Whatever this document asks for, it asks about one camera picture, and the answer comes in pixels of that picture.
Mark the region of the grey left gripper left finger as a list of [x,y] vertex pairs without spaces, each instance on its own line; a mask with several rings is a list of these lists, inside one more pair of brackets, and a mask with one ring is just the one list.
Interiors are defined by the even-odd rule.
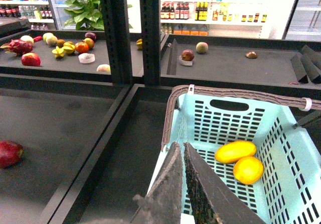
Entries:
[[182,209],[183,161],[178,143],[171,144],[148,194],[133,200],[138,209],[131,223],[180,223]]

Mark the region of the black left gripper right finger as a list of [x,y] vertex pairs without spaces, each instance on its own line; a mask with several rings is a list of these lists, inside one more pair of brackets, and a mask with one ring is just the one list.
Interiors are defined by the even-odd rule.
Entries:
[[195,223],[264,223],[228,188],[190,143],[184,143],[184,162]]

